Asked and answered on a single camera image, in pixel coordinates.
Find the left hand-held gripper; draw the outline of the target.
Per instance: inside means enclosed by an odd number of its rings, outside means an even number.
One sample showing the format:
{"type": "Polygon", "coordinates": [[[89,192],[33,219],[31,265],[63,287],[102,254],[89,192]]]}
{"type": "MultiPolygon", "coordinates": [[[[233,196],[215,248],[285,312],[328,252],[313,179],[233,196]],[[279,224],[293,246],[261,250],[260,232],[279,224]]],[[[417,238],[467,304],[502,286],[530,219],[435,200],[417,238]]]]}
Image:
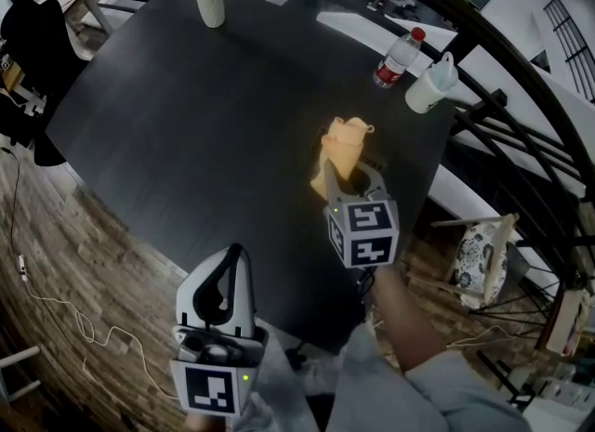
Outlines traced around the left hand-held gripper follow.
{"type": "Polygon", "coordinates": [[[183,411],[241,415],[269,339],[265,329],[255,329],[254,312],[250,258],[239,243],[205,259],[180,285],[176,315],[182,326],[174,328],[178,355],[170,367],[183,411]]]}

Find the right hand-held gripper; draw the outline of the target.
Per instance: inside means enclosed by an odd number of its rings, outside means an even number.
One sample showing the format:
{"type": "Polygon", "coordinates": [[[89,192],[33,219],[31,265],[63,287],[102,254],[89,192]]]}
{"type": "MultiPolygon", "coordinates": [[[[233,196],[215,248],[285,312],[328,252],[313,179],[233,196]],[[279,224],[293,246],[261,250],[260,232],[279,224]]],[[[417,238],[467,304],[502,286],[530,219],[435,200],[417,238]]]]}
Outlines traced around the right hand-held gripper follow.
{"type": "Polygon", "coordinates": [[[369,164],[356,164],[355,191],[335,165],[324,163],[328,238],[345,268],[370,268],[393,262],[399,239],[396,202],[382,175],[369,164]]]}

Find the orange cloth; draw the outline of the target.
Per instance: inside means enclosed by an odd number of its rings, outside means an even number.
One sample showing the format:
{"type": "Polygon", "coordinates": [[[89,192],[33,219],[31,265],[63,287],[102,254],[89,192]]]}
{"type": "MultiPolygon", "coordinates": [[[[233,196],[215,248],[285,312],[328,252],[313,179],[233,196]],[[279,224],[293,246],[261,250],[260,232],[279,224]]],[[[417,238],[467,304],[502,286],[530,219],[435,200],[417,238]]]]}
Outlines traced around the orange cloth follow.
{"type": "Polygon", "coordinates": [[[337,169],[343,180],[348,180],[364,147],[364,138],[375,131],[375,127],[359,117],[345,121],[336,117],[328,131],[322,136],[321,150],[315,165],[311,187],[326,201],[324,165],[326,161],[337,169]]]}

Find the person's left forearm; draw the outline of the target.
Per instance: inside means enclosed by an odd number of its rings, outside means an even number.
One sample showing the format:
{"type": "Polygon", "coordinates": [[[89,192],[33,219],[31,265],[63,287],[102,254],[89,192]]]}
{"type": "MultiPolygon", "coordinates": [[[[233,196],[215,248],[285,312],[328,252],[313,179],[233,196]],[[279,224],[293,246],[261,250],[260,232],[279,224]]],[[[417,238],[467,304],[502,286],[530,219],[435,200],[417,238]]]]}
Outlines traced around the person's left forearm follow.
{"type": "Polygon", "coordinates": [[[184,420],[184,432],[229,432],[225,417],[189,413],[184,420]]]}

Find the person's right forearm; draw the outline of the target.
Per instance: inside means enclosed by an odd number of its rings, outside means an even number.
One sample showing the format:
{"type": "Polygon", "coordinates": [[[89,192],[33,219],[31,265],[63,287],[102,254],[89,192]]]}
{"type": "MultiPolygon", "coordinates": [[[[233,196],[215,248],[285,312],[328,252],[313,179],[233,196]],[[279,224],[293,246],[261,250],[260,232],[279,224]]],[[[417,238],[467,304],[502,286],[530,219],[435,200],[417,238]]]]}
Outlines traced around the person's right forearm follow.
{"type": "Polygon", "coordinates": [[[443,338],[418,307],[396,266],[376,268],[371,294],[403,372],[446,350],[443,338]]]}

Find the white cartoon mug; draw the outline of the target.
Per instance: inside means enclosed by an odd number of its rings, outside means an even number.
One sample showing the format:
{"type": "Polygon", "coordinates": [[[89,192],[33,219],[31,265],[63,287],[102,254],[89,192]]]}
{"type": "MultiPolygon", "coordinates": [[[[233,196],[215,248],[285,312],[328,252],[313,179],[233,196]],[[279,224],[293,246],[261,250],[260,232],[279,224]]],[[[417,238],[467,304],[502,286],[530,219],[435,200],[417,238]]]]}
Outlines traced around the white cartoon mug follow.
{"type": "Polygon", "coordinates": [[[457,70],[448,75],[429,67],[406,90],[405,102],[412,111],[419,114],[427,113],[448,95],[457,81],[457,70]]]}

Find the clear red-capped water bottle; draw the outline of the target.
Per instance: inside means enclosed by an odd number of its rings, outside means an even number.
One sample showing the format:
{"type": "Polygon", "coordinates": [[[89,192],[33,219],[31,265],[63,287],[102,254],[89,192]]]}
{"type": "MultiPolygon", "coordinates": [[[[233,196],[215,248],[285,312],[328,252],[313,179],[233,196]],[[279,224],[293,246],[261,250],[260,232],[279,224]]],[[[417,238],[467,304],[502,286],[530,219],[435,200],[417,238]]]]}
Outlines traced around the clear red-capped water bottle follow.
{"type": "Polygon", "coordinates": [[[398,38],[378,64],[374,82],[381,88],[392,87],[416,60],[425,37],[423,29],[414,27],[410,33],[398,38]]]}

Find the pale wooden chair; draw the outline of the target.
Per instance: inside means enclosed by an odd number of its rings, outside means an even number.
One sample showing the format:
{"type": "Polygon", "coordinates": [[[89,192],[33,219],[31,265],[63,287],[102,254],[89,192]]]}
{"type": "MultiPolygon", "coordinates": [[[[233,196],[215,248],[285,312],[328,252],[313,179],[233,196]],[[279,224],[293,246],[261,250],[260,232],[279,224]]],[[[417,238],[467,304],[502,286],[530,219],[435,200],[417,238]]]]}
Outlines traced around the pale wooden chair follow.
{"type": "MultiPolygon", "coordinates": [[[[498,257],[498,254],[504,248],[504,246],[507,246],[507,259],[508,259],[508,248],[511,243],[512,234],[514,233],[515,226],[516,226],[518,220],[519,220],[518,215],[507,214],[505,216],[486,217],[486,218],[480,218],[480,219],[466,219],[466,220],[459,219],[459,220],[449,220],[449,221],[438,221],[438,222],[434,222],[432,224],[432,226],[434,228],[450,228],[450,227],[463,226],[467,230],[472,225],[478,224],[478,223],[492,223],[492,222],[500,223],[500,227],[498,228],[496,234],[494,235],[494,250],[495,250],[496,257],[498,257]]],[[[451,264],[451,267],[448,271],[448,274],[447,274],[445,280],[430,281],[429,284],[436,286],[442,290],[445,290],[446,292],[450,292],[452,294],[457,295],[459,297],[459,300],[460,300],[461,295],[478,296],[478,294],[476,294],[476,293],[473,293],[470,291],[465,291],[461,288],[456,287],[454,273],[453,273],[454,261],[455,261],[455,259],[453,260],[453,262],[451,264]]]]}

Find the dark table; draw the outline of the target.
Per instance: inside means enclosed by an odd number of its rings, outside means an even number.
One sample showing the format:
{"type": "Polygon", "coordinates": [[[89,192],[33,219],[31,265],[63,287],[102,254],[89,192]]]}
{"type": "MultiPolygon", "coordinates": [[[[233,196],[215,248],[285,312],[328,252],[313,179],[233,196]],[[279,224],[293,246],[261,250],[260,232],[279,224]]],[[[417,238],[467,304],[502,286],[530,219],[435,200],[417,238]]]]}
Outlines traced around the dark table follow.
{"type": "Polygon", "coordinates": [[[392,35],[403,28],[360,0],[224,0],[222,27],[194,0],[149,0],[103,45],[59,104],[47,132],[66,161],[130,228],[182,268],[232,242],[255,266],[258,315],[337,350],[359,315],[353,278],[331,251],[322,200],[309,186],[332,118],[377,129],[379,160],[414,226],[445,149],[493,179],[522,216],[522,244],[561,288],[578,283],[571,250],[591,242],[545,137],[480,81],[482,49],[537,106],[554,148],[595,196],[595,166],[569,112],[535,67],[461,0],[418,0],[456,25],[447,44],[475,101],[413,113],[404,90],[378,88],[381,51],[322,23],[322,5],[392,35]]]}

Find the white ribbed vase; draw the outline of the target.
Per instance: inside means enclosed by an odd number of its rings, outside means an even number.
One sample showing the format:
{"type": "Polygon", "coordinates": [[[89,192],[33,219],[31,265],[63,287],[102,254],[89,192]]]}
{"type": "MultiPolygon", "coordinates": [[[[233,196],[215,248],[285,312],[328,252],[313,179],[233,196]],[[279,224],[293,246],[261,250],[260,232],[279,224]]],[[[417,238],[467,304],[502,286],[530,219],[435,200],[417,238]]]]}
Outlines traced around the white ribbed vase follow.
{"type": "Polygon", "coordinates": [[[223,0],[196,0],[197,6],[205,26],[216,29],[225,22],[225,9],[223,0]]]}

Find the person's light grey clothing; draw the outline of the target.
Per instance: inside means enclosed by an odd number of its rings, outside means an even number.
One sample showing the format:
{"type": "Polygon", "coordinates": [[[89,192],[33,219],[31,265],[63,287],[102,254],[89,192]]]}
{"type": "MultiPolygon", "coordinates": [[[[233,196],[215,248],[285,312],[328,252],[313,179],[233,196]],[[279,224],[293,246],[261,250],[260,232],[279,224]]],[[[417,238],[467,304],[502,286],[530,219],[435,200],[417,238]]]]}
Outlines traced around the person's light grey clothing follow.
{"type": "Polygon", "coordinates": [[[308,399],[333,403],[324,432],[532,432],[524,417],[488,386],[464,357],[447,350],[407,373],[380,355],[356,327],[336,356],[293,371],[271,340],[245,411],[233,432],[320,432],[308,399]]]}

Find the beige paper bag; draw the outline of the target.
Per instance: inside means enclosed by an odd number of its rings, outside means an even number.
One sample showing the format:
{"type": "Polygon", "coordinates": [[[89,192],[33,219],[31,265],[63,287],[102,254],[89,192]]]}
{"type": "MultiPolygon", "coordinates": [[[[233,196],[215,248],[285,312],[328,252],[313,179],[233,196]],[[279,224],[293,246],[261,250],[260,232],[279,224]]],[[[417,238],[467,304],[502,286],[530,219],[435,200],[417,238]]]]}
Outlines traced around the beige paper bag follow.
{"type": "Polygon", "coordinates": [[[546,349],[573,356],[583,334],[595,334],[595,295],[585,289],[566,291],[546,349]]]}

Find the light wooden desk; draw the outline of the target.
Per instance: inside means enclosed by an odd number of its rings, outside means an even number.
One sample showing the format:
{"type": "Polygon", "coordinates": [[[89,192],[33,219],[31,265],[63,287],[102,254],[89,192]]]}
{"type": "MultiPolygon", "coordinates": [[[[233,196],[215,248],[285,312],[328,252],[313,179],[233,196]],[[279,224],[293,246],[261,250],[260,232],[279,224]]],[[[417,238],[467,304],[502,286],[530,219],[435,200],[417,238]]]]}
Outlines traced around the light wooden desk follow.
{"type": "MultiPolygon", "coordinates": [[[[34,0],[35,2],[42,4],[48,0],[34,0]]],[[[65,25],[67,28],[67,34],[69,36],[69,40],[73,45],[73,49],[76,55],[84,59],[86,61],[90,61],[93,59],[94,55],[96,54],[95,51],[88,49],[84,46],[84,44],[79,39],[78,35],[75,33],[75,28],[68,20],[68,15],[73,13],[78,6],[84,6],[88,12],[92,14],[96,22],[99,24],[101,29],[106,32],[108,35],[113,33],[113,27],[109,23],[108,19],[105,17],[99,5],[95,2],[95,0],[56,0],[59,2],[61,12],[65,19],[65,25]]]]}

